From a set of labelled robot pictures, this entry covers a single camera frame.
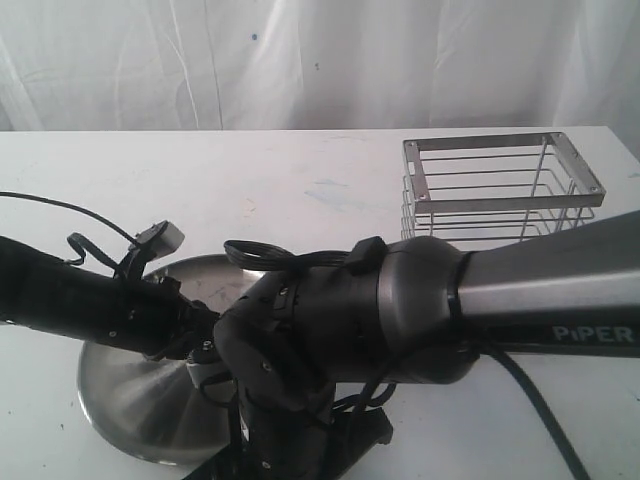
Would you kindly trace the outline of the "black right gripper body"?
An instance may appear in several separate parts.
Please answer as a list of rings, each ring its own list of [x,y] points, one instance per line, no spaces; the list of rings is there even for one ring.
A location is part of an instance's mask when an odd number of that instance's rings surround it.
[[[227,405],[229,443],[187,475],[189,479],[339,479],[378,445],[393,426],[386,389],[355,411],[356,395],[332,395],[312,411],[269,410],[246,393]]]

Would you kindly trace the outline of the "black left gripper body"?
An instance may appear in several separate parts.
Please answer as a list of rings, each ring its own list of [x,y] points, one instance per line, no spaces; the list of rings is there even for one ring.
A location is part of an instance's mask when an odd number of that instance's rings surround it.
[[[173,277],[125,284],[120,305],[109,320],[107,344],[151,360],[181,360],[210,341],[220,314],[185,297],[181,287]]]

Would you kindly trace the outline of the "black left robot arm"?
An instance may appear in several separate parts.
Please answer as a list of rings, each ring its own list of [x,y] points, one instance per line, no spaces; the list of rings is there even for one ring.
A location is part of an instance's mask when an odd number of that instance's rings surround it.
[[[213,339],[219,314],[187,299],[171,277],[109,278],[3,237],[1,319],[153,360],[180,360]]]

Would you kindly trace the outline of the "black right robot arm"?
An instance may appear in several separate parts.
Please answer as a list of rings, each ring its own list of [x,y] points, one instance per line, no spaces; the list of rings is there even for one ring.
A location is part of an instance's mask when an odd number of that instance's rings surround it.
[[[296,255],[229,240],[259,280],[216,323],[236,391],[230,442],[196,479],[337,479],[391,440],[403,383],[450,384],[489,356],[519,384],[571,474],[586,468],[517,353],[639,354],[639,216],[492,250],[433,237]]]

